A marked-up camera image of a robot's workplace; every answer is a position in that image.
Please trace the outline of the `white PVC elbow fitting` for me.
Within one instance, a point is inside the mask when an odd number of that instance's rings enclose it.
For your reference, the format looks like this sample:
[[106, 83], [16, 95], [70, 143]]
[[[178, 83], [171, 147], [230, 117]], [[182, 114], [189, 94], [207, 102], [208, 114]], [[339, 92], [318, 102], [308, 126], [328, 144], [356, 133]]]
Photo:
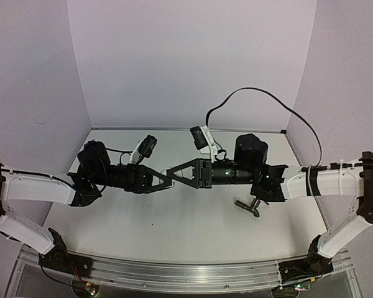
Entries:
[[[164, 175], [164, 176], [167, 176], [167, 169], [163, 169], [160, 174]], [[174, 182], [172, 181], [171, 185], [169, 186], [169, 188], [173, 188], [174, 187]]]

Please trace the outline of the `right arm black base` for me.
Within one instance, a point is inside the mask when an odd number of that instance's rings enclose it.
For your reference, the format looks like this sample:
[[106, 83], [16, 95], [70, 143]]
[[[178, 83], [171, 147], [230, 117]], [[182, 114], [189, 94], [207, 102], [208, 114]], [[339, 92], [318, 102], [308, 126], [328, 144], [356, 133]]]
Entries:
[[281, 285], [333, 272], [332, 258], [326, 258], [318, 253], [319, 239], [319, 235], [314, 238], [305, 257], [279, 263]]

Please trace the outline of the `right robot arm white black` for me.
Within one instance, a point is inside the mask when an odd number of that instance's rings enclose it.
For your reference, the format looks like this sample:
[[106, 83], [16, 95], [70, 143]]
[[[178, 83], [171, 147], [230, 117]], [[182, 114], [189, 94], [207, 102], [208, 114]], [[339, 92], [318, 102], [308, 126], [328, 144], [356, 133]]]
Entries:
[[309, 259], [331, 259], [342, 247], [373, 225], [373, 154], [358, 160], [318, 166], [271, 166], [268, 145], [253, 134], [236, 139], [233, 160], [197, 158], [170, 168], [166, 175], [195, 189], [250, 184], [254, 200], [235, 204], [253, 214], [260, 202], [285, 202], [318, 196], [352, 196], [357, 201], [339, 224], [313, 240]]

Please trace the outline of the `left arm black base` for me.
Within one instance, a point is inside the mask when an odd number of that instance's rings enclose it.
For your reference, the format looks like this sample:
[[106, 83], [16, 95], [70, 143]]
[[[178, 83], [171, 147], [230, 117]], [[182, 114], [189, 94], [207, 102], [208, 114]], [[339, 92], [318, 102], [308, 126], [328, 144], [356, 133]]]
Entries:
[[62, 236], [52, 228], [48, 232], [53, 238], [53, 248], [45, 254], [39, 255], [39, 264], [44, 268], [58, 272], [73, 274], [77, 278], [89, 278], [91, 276], [93, 259], [70, 253]]

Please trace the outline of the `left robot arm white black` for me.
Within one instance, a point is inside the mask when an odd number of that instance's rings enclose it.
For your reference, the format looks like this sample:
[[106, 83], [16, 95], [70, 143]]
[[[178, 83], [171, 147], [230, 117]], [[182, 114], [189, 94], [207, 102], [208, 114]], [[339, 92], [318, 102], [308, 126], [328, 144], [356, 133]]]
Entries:
[[33, 248], [56, 270], [66, 271], [71, 266], [71, 256], [61, 235], [52, 228], [19, 217], [10, 203], [41, 201], [86, 207], [99, 199], [107, 187], [134, 194], [150, 194], [171, 188], [173, 182], [170, 178], [141, 163], [153, 149], [154, 143], [149, 142], [142, 149], [135, 149], [139, 155], [136, 161], [113, 165], [104, 143], [89, 141], [77, 155], [77, 171], [68, 173], [65, 178], [6, 169], [0, 160], [0, 233]]

